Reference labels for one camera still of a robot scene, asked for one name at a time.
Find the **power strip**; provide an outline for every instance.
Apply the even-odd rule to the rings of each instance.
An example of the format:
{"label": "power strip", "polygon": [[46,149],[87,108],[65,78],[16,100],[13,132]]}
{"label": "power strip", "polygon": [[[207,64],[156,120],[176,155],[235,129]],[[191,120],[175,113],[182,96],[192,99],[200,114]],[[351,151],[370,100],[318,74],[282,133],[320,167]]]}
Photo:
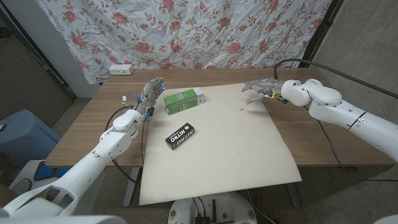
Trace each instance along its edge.
{"label": "power strip", "polygon": [[109,68],[111,75],[131,75],[134,67],[131,64],[127,65],[112,65]]}

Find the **green and white box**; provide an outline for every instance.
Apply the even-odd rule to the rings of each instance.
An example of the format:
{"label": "green and white box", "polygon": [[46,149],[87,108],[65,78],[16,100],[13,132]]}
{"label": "green and white box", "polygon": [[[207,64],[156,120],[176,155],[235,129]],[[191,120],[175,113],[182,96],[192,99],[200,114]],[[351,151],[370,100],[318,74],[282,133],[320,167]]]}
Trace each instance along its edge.
{"label": "green and white box", "polygon": [[175,114],[180,111],[203,104],[203,92],[199,87],[183,91],[164,98],[166,103],[166,111]]}

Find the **nitro box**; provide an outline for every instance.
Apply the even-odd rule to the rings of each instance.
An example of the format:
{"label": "nitro box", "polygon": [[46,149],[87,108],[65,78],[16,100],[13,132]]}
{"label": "nitro box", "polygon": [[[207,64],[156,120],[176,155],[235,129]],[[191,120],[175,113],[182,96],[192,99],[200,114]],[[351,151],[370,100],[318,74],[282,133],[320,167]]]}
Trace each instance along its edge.
{"label": "nitro box", "polygon": [[195,128],[191,124],[184,124],[180,129],[174,132],[166,139],[166,143],[174,150],[181,145],[187,138],[195,132]]}
{"label": "nitro box", "polygon": [[164,98],[167,113],[175,114],[180,111],[203,104],[203,92],[199,87],[183,91]]}

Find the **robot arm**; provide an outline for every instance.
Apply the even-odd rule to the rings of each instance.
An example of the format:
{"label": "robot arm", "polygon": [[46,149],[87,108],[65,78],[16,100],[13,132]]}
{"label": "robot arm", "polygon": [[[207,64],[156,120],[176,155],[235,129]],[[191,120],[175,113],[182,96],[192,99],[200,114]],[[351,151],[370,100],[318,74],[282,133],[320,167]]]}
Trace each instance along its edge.
{"label": "robot arm", "polygon": [[10,217],[56,217],[73,215],[88,187],[107,163],[125,152],[134,139],[136,129],[148,115],[148,109],[165,90],[163,78],[148,82],[132,110],[113,121],[113,126],[100,137],[95,148],[74,165],[64,176],[51,184],[28,191],[3,209]]}
{"label": "robot arm", "polygon": [[257,94],[246,104],[267,97],[305,106],[312,99],[308,112],[313,118],[349,130],[398,163],[398,125],[342,100],[337,90],[323,86],[320,81],[309,79],[301,84],[298,80],[266,78],[245,83],[242,91],[252,89]]}

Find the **floral fabric backdrop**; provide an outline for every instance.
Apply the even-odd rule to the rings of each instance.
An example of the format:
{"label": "floral fabric backdrop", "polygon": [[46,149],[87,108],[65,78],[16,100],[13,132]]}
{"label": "floral fabric backdrop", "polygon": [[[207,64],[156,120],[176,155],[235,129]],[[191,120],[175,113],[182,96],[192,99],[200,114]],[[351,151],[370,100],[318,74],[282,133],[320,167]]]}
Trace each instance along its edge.
{"label": "floral fabric backdrop", "polygon": [[114,63],[135,69],[264,68],[301,58],[331,2],[36,1],[89,83],[104,82]]}

